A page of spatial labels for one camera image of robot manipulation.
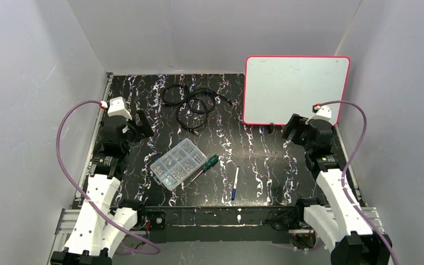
gray floor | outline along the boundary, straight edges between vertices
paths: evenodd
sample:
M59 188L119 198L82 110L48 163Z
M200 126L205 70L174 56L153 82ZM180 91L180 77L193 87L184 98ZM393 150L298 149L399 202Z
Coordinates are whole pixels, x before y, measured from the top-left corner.
M331 264L329 251L323 248L304 254L288 249L290 245L270 242L171 242L160 244L158 255L115 256L113 264L179 264L179 265L274 265Z

green screwdriver handle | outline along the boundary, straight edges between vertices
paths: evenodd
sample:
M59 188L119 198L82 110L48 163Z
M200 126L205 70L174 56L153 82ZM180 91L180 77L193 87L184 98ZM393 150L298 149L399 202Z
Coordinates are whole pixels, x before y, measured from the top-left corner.
M207 163L202 167L203 171L208 170L209 168L211 168L213 165L215 165L217 163L217 161L219 160L219 156L218 155L213 155L208 161Z

red frame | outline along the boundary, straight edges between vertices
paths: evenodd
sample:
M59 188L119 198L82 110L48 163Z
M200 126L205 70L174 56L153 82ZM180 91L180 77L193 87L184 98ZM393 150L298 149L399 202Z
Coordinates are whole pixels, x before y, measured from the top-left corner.
M341 98L341 100L344 98L344 95L345 95L345 89L347 88L347 80L348 80L348 73L349 73L349 71L350 71L350 64L351 64L351 61L350 61L350 58L348 57L348 56L317 56L317 55L250 55L250 56L248 56L248 58L246 58L246 63L245 63L245 90L244 90L244 92L243 92L243 122L246 124L246 125L269 125L269 123L247 123L246 121L245 121L245 98L246 98L246 71L247 71L247 68L248 68L248 60L250 59L250 58L253 58L253 57L297 57L297 58L346 58L347 60L348 60L348 68L347 68L347 74L346 74L346 76L345 76L345 82L344 82L344 89L343 89L343 91L342 91L342 98ZM334 125L336 125L338 122L339 122L339 117L340 117L340 114L341 114L341 110L342 110L342 104L341 104L341 106L339 107L339 113L337 114L337 120L336 120L336 123L334 124Z

marker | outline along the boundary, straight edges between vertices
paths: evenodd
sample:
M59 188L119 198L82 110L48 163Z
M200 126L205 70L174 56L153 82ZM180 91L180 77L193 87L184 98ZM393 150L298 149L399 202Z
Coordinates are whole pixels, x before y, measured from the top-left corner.
M240 171L240 167L236 167L235 184L233 185L233 191L231 192L231 200L235 199L236 185L238 184L238 171Z

robotic arm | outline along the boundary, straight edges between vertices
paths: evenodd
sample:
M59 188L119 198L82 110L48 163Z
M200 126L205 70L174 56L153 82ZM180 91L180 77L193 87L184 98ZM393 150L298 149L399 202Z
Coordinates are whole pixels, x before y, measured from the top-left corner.
M342 186L342 166L337 155L331 152L333 126L328 122L331 110L315 105L313 112L315 115L309 119L293 114L282 138L290 137L293 143L305 149L306 167L326 195L336 221L324 206L311 199L297 202L298 219L316 231L331 252L332 264L386 265L390 257L387 247L354 208L360 208L360 204L348 184ZM392 245L389 236L384 237Z
M144 218L143 205L136 201L123 201L112 216L110 204L124 175L129 144L153 136L144 112L138 110L136 114L141 125L133 120L124 98L109 101L108 116L101 122L101 138L94 148L87 179L87 194L91 201L125 229L132 228ZM105 225L105 220L86 199L63 251L53 252L50 262L54 265L110 265L123 238L124 233L109 224Z

